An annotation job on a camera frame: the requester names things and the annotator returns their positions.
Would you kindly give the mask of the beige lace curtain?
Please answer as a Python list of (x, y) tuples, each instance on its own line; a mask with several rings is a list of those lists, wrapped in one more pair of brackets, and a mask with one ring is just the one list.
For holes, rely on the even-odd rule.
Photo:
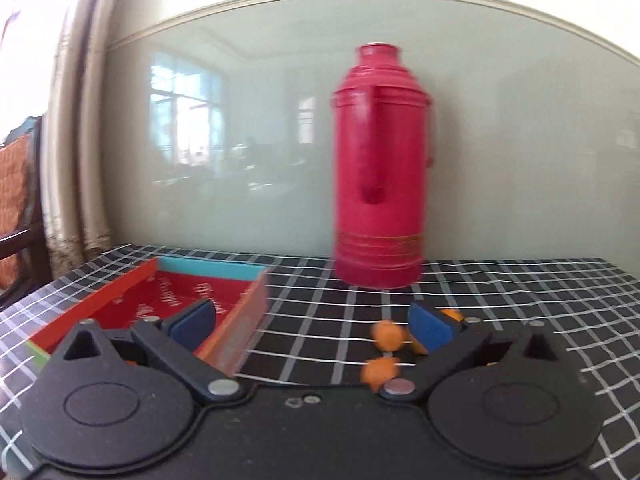
[(101, 112), (115, 0), (72, 0), (54, 59), (41, 140), (41, 197), (52, 275), (112, 246), (101, 165)]

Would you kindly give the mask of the split carrot chunk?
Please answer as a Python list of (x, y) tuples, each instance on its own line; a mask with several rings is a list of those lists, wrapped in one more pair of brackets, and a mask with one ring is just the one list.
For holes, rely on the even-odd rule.
[(360, 382), (373, 392), (378, 392), (382, 385), (399, 375), (399, 360), (393, 356), (382, 356), (367, 360), (360, 370)]

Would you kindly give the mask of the small orange tangerine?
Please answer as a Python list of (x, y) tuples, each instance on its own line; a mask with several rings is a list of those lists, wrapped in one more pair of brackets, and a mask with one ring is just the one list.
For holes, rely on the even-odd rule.
[(457, 322), (464, 320), (464, 315), (457, 309), (442, 309), (442, 314), (447, 315), (448, 318), (452, 318)]

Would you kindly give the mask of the black white grid tablecloth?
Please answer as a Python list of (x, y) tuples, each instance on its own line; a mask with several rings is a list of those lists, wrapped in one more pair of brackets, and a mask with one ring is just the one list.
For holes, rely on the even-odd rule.
[(59, 314), (153, 257), (257, 263), (269, 268), (268, 312), (248, 345), (240, 377), (270, 384), (358, 382), (380, 354), (371, 326), (407, 322), (411, 301), (454, 308), (508, 328), (544, 322), (578, 356), (603, 399), (602, 436), (590, 457), (600, 479), (639, 479), (639, 271), (601, 258), (440, 260), (392, 292), (349, 287), (327, 258), (206, 252), (156, 246), (109, 249), (1, 312), (1, 478), (32, 468), (20, 425), (21, 397), (37, 374), (25, 340)]

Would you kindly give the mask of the carrot piece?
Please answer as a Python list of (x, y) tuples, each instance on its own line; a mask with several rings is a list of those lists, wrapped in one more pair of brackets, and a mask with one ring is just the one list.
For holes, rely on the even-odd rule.
[(381, 352), (396, 352), (406, 341), (404, 328), (391, 320), (376, 322), (371, 328), (371, 337)]

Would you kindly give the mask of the red thermos flask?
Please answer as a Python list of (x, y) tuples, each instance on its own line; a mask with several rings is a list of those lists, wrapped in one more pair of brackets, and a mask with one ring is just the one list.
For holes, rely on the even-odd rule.
[(392, 44), (364, 44), (332, 96), (334, 270), (394, 289), (420, 276), (431, 97)]

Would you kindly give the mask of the red cardboard box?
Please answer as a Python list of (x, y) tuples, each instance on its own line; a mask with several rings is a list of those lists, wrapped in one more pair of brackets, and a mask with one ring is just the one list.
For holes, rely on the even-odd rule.
[(224, 374), (239, 373), (267, 311), (267, 268), (245, 262), (156, 257), (67, 309), (27, 339), (40, 367), (78, 322), (128, 328), (149, 316), (167, 321), (200, 301), (207, 306), (177, 321), (169, 336)]

